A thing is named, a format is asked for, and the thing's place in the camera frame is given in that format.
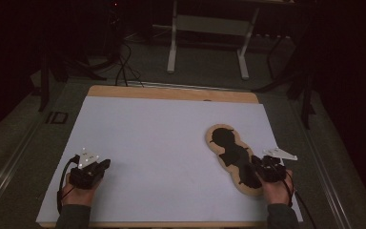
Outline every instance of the desk leg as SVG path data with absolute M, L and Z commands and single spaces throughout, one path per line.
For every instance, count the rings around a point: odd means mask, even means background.
M 176 33 L 177 33 L 177 0 L 173 1 L 173 18 L 172 18 L 172 44 L 169 51 L 168 73 L 174 73 L 174 63 L 176 60 Z
M 256 22 L 259 10 L 260 8 L 256 8 L 254 10 L 254 16 L 252 18 L 252 21 L 249 23 L 249 28 L 245 35 L 245 42 L 243 43 L 242 48 L 237 51 L 237 59 L 239 61 L 240 74 L 242 75 L 243 80 L 249 79 L 248 68 L 246 67 L 245 53 L 246 49 L 248 49 L 248 44 L 252 37 L 252 32 L 254 30 L 254 23 Z

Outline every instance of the gray floor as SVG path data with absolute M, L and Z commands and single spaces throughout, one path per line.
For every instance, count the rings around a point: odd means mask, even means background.
M 274 43 L 269 38 L 251 41 L 246 54 L 251 79 L 243 81 L 234 49 L 199 49 L 184 39 L 177 50 L 175 73 L 166 73 L 169 36 L 167 32 L 164 35 L 157 36 L 151 45 L 132 41 L 137 38 L 134 36 L 127 42 L 132 49 L 130 67 L 140 73 L 145 87 L 248 91 L 272 81 L 265 63 Z M 286 40 L 274 52 L 274 73 L 282 70 L 293 48 Z M 128 56 L 126 47 L 123 56 Z M 76 72 L 71 72 L 68 83 L 51 81 L 51 103 L 45 112 L 37 112 L 39 97 L 30 95 L 0 123 L 0 171 L 10 156 L 19 155 L 18 166 L 12 168 L 15 173 L 0 194 L 0 228 L 40 228 L 35 219 L 83 99 L 91 85 L 114 84 L 119 68 L 99 71 L 108 77 L 107 81 L 92 81 Z M 137 72 L 127 70 L 127 77 L 134 79 L 132 73 Z M 132 81 L 130 85 L 140 86 Z M 310 116 L 311 130 L 306 130 L 299 119 L 300 101 L 288 100 L 287 88 L 288 85 L 281 86 L 258 94 L 258 98 L 265 105 L 277 145 L 299 158 L 297 162 L 286 161 L 286 165 L 295 172 L 296 189 L 317 228 L 366 228 L 366 191 L 318 94 L 312 100 L 315 114 Z M 67 123 L 46 124 L 51 111 L 68 113 Z M 302 207 L 301 212 L 305 220 L 300 223 L 301 228 L 313 228 Z

